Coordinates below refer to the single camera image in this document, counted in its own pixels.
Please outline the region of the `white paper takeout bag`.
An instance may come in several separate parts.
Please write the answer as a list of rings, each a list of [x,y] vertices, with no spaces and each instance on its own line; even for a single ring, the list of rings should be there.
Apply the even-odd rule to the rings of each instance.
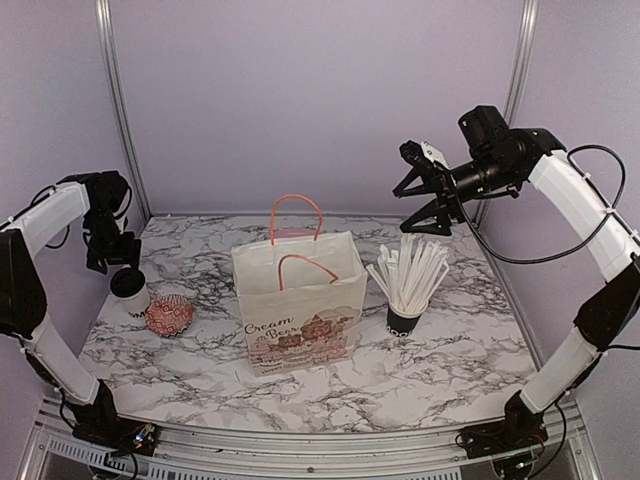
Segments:
[[[236,246],[233,280],[250,366],[258,377],[349,359],[368,274],[349,231]]]

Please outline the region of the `white paper coffee cup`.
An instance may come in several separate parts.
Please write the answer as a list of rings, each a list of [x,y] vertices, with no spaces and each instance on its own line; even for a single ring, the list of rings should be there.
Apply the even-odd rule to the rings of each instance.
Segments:
[[[134,295],[121,298],[120,303],[130,317],[144,321],[146,312],[151,305],[151,297],[147,287],[144,286]]]

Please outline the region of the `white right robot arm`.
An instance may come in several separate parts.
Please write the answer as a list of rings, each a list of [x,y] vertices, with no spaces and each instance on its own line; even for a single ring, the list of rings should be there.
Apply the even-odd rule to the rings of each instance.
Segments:
[[[394,196],[434,197],[401,224],[401,231],[447,236],[452,222],[469,220],[464,203],[517,197],[523,184],[530,183],[578,235],[579,244],[565,253],[587,249],[605,281],[580,307],[551,358],[507,403],[508,416],[497,423],[495,438],[515,448],[533,433],[532,416],[579,385],[638,312],[639,234],[549,131],[511,128],[496,107],[484,105],[463,115],[458,125],[471,157],[458,167],[449,168],[441,152],[427,143],[407,141],[400,146],[400,156],[411,170],[394,188]]]

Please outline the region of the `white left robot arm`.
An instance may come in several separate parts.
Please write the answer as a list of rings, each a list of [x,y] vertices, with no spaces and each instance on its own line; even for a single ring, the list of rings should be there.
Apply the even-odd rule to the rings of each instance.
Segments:
[[[73,174],[2,223],[2,428],[28,428],[49,388],[28,355],[70,402],[95,402],[99,381],[78,354],[108,293],[106,274],[139,264],[142,243],[125,228],[132,198],[116,170]]]

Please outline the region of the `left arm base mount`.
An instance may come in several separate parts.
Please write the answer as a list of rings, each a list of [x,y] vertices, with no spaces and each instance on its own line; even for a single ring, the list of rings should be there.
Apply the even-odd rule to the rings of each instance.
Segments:
[[[156,449],[159,427],[150,422],[121,417],[116,411],[109,387],[98,381],[97,395],[91,404],[69,407],[76,424],[76,438],[121,451],[151,457]]]

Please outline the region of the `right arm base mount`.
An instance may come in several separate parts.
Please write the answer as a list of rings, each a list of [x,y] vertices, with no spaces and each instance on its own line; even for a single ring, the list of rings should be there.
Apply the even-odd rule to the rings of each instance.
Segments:
[[[503,421],[472,425],[461,429],[455,443],[465,450],[468,459],[499,455],[531,446],[544,447],[549,436],[545,428],[534,428],[510,436]]]

